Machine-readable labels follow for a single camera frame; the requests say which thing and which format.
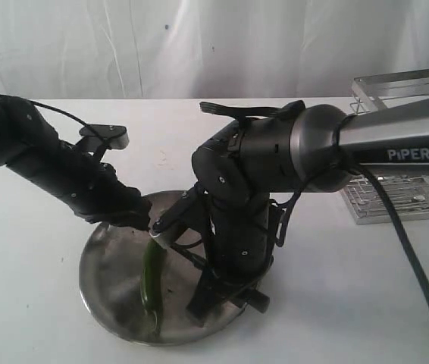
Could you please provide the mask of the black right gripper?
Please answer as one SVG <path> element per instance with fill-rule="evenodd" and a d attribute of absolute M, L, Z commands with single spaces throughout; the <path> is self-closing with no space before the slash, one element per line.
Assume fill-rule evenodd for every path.
<path fill-rule="evenodd" d="M 217 288 L 241 288 L 253 285 L 270 265 L 277 241 L 282 208 L 269 193 L 256 193 L 243 206 L 231 206 L 199 191 L 206 266 L 187 304 L 189 319 L 203 327 L 209 314 L 221 305 Z M 247 287 L 236 296 L 236 306 L 251 306 L 266 313 L 270 297 L 256 286 Z"/>

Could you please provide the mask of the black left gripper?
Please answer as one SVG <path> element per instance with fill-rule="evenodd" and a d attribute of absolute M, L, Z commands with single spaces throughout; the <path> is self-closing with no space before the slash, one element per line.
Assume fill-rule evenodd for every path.
<path fill-rule="evenodd" d="M 6 166 L 90 224 L 149 228 L 150 201 L 137 188 L 122 184 L 110 164 L 96 161 L 63 140 L 53 149 L 32 146 Z"/>

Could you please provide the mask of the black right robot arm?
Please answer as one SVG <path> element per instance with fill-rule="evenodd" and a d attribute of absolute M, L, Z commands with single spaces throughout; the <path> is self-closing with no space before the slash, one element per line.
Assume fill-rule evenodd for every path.
<path fill-rule="evenodd" d="M 191 228 L 202 238 L 205 266 L 186 309 L 198 325 L 226 302 L 267 309 L 256 287 L 302 193 L 337 192 L 354 174 L 429 172 L 429 99 L 365 115 L 302 101 L 200 108 L 230 123 L 192 156 Z"/>

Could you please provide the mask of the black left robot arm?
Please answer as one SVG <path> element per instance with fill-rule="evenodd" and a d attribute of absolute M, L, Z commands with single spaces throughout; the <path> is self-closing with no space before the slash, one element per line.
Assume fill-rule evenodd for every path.
<path fill-rule="evenodd" d="M 149 228 L 152 204 L 122 184 L 106 151 L 128 146 L 124 126 L 84 124 L 80 140 L 61 140 L 37 108 L 16 96 L 0 96 L 0 167 L 5 166 L 67 205 L 89 223 Z"/>

